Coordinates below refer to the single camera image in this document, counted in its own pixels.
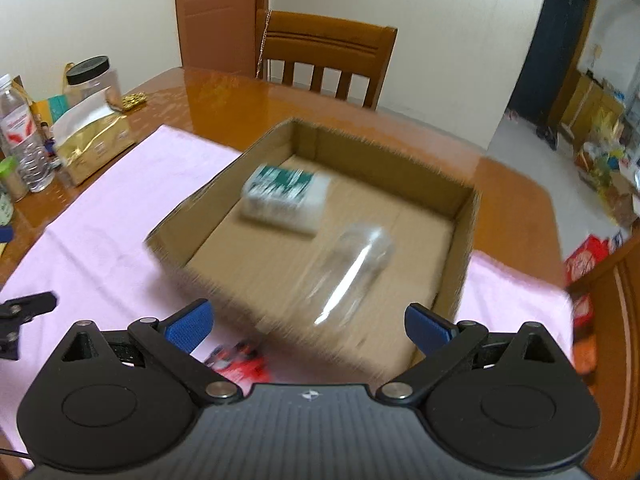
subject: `pink tablecloth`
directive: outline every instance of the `pink tablecloth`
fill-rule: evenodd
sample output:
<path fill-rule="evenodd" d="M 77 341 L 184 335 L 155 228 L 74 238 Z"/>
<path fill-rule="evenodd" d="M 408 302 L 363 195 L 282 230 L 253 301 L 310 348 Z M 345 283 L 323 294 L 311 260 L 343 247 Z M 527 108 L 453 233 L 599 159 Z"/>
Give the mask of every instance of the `pink tablecloth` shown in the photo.
<path fill-rule="evenodd" d="M 146 235 L 181 200 L 208 182 L 238 152 L 162 126 L 105 172 L 46 229 L 0 292 L 0 300 L 53 290 L 57 309 L 24 325 L 20 360 L 0 360 L 0 427 L 17 450 L 24 445 L 15 413 L 31 381 L 69 327 L 92 319 L 102 330 L 122 330 L 143 316 L 163 319 L 194 298 L 168 283 L 144 247 Z M 571 310 L 560 290 L 472 258 L 459 319 L 514 332 L 539 320 L 570 354 Z M 240 335 L 216 327 L 193 353 L 204 360 L 221 342 Z M 280 381 L 311 381 L 288 355 L 267 355 Z"/>

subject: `gray floor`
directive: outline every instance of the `gray floor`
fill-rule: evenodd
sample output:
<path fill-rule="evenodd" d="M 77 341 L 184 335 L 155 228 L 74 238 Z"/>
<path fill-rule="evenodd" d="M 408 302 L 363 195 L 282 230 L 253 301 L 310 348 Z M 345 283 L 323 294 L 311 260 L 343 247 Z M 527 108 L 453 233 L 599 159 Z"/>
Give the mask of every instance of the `gray floor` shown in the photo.
<path fill-rule="evenodd" d="M 502 118 L 487 155 L 527 175 L 545 188 L 554 204 L 562 257 L 566 258 L 589 234 L 610 237 L 619 228 L 606 216 L 597 195 L 578 177 L 571 146 L 560 139 L 554 152 L 522 118 Z"/>

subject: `silver bolt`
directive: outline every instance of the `silver bolt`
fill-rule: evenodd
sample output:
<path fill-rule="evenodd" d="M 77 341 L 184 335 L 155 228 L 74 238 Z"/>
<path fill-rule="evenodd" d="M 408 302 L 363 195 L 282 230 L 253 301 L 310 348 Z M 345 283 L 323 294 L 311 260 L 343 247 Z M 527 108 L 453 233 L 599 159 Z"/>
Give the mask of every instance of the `silver bolt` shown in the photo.
<path fill-rule="evenodd" d="M 208 396 L 215 397 L 217 399 L 228 399 L 236 394 L 238 387 L 227 381 L 216 381 L 215 383 L 207 384 L 205 391 Z"/>
<path fill-rule="evenodd" d="M 389 399 L 405 399 L 414 392 L 406 383 L 387 383 L 382 386 L 382 393 Z"/>

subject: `door frame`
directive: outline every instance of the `door frame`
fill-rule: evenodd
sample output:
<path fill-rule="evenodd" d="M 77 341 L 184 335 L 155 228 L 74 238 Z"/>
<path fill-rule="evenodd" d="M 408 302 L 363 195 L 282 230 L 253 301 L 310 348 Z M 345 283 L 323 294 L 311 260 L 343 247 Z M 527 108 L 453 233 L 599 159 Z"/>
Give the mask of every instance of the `door frame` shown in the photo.
<path fill-rule="evenodd" d="M 593 23 L 593 15 L 596 11 L 598 0 L 589 0 L 587 10 L 584 13 L 584 19 L 582 21 L 582 30 L 578 37 L 578 42 L 575 45 L 574 55 L 569 63 L 569 68 L 564 75 L 562 86 L 556 96 L 549 115 L 546 117 L 546 124 L 548 126 L 558 126 L 560 119 L 564 114 L 565 108 L 569 105 L 571 97 L 574 95 L 575 88 L 580 80 L 580 72 L 578 72 L 578 62 L 584 51 L 584 44 L 587 41 L 587 36 L 591 30 L 591 23 Z"/>

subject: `chair backrest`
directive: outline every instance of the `chair backrest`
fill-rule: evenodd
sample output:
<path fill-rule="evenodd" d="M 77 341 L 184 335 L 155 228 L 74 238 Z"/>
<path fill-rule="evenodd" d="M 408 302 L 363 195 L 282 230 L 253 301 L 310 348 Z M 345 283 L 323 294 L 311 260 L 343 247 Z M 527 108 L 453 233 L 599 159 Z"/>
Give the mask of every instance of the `chair backrest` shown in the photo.
<path fill-rule="evenodd" d="M 256 62 L 265 20 L 266 12 L 258 10 Z M 393 27 L 273 10 L 264 42 L 262 65 L 267 59 L 284 61 L 282 84 L 287 86 L 293 84 L 297 62 L 313 65 L 310 90 L 317 93 L 322 89 L 324 69 L 340 70 L 335 97 L 343 101 L 349 94 L 353 74 L 368 77 L 369 86 L 363 106 L 376 108 L 397 33 L 398 30 Z"/>
<path fill-rule="evenodd" d="M 640 471 L 640 234 L 567 287 L 593 305 L 596 368 L 593 393 L 600 432 L 586 462 L 599 480 Z"/>

